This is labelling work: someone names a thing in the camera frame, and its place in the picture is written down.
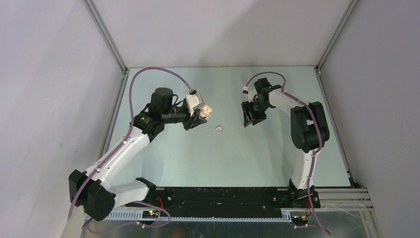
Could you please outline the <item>white earbud charging case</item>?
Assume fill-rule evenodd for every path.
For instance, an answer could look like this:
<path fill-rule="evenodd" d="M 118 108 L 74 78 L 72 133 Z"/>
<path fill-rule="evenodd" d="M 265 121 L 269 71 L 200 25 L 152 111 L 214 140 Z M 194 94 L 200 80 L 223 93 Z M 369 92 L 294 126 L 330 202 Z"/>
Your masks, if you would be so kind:
<path fill-rule="evenodd" d="M 209 105 L 204 105 L 203 108 L 200 111 L 200 116 L 203 119 L 209 119 L 211 118 L 211 113 L 213 109 Z"/>

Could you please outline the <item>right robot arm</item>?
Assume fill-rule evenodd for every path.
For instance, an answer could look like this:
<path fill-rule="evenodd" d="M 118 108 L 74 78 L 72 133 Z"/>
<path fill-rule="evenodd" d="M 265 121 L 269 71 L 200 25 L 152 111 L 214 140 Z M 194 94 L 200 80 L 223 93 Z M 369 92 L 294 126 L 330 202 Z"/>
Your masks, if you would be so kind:
<path fill-rule="evenodd" d="M 241 104 L 244 127 L 264 121 L 268 109 L 279 109 L 289 115 L 291 140 L 299 152 L 289 181 L 288 201 L 294 207 L 303 206 L 314 193 L 316 161 L 330 138 L 322 103 L 306 103 L 283 86 L 271 85 L 267 78 L 258 79 L 253 89 L 244 86 L 243 93 L 248 96 Z"/>

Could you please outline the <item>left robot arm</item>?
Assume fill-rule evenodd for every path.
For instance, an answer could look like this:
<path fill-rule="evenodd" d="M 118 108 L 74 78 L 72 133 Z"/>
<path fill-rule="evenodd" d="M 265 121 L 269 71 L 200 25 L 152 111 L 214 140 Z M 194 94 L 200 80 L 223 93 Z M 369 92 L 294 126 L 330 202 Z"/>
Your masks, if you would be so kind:
<path fill-rule="evenodd" d="M 148 146 L 167 124 L 181 123 L 185 130 L 204 124 L 212 108 L 193 91 L 185 99 L 173 103 L 176 95 L 169 88 L 157 88 L 151 101 L 136 116 L 132 116 L 127 133 L 113 148 L 85 171 L 74 170 L 69 176 L 71 209 L 83 206 L 85 213 L 96 221 L 106 218 L 114 207 L 139 201 L 152 206 L 157 194 L 152 184 L 139 178 L 113 185 L 118 173 L 134 156 Z"/>

